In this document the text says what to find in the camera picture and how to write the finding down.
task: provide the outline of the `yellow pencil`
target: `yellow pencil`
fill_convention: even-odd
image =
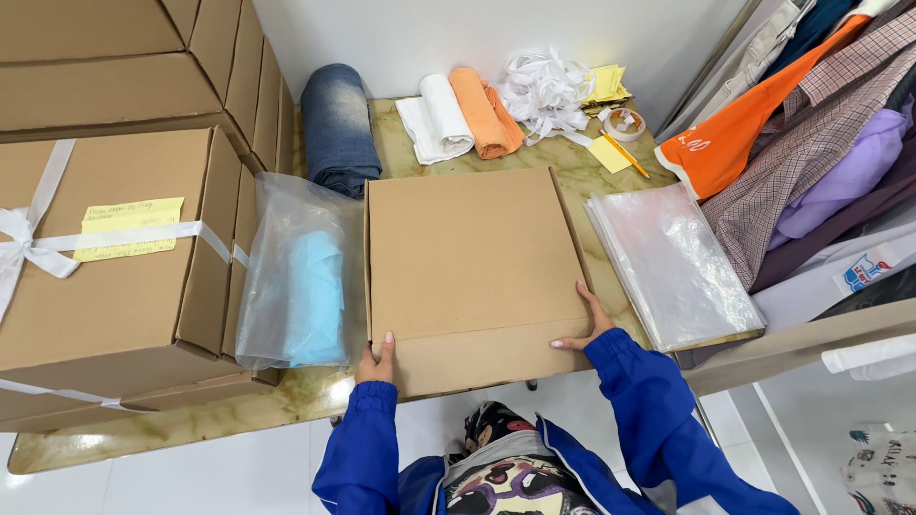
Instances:
[[[617,150],[620,150],[620,153],[623,154],[625,158],[627,158],[627,161],[629,161],[630,164],[632,164],[633,166],[635,166],[637,170],[639,170],[643,175],[645,175],[645,176],[646,176],[646,179],[649,178],[649,175],[646,173],[646,171],[643,170],[642,167],[639,166],[639,163],[637,163],[636,160],[633,159],[633,157],[629,155],[629,152],[627,152],[626,150],[624,150],[623,147],[621,147],[619,143],[617,143],[612,137],[610,137],[610,135],[608,135],[608,134],[604,131],[604,129],[598,129],[598,130],[601,131],[601,135],[602,135],[602,136],[606,137],[607,140],[611,142],[611,145],[613,145]]]

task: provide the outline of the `jacket sleeve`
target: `jacket sleeve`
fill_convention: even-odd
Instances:
[[[627,470],[660,510],[674,514],[690,505],[684,512],[798,513],[735,474],[693,418],[693,394],[669,357],[642,349],[620,328],[595,338],[585,354],[614,407]]]
[[[391,383],[356,385],[343,420],[331,432],[311,491],[332,515],[398,512],[398,438]]]

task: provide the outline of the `marble table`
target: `marble table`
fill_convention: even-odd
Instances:
[[[621,145],[649,173],[650,180],[635,167],[608,173],[587,149],[565,137],[551,137],[533,147],[523,146],[499,159],[483,160],[471,151],[457,159],[421,166],[394,100],[370,101],[370,110],[376,148],[384,169],[382,179],[553,166],[582,239],[595,293],[617,326],[626,329],[641,345],[648,345],[646,333],[583,208],[593,192],[632,192],[676,182],[674,175],[656,161],[653,154],[656,145],[648,131],[637,141]],[[598,120],[593,119],[584,133],[598,137],[599,126]],[[305,157],[298,111],[295,139],[295,166],[297,175],[301,175]],[[354,386],[353,374],[353,367],[290,369],[285,371],[279,388],[268,393],[83,427],[23,433],[16,439],[7,467],[13,474],[27,474],[338,415],[346,409]]]

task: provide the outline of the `stack of cardboard boxes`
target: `stack of cardboard boxes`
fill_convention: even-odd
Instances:
[[[233,358],[253,174],[292,172],[292,97],[251,0],[20,2],[0,41],[0,208],[40,211],[57,140],[76,138],[43,216],[19,210],[35,243],[0,217],[0,432],[276,386]],[[29,259],[42,238],[98,230],[93,214],[121,229],[147,213],[204,232],[77,251],[65,279]]]

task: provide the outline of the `purple shirt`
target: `purple shirt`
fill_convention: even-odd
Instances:
[[[901,113],[881,109],[862,127],[853,147],[807,192],[782,210],[767,250],[801,238],[855,199],[872,191],[903,149],[903,134],[913,125],[913,97]]]

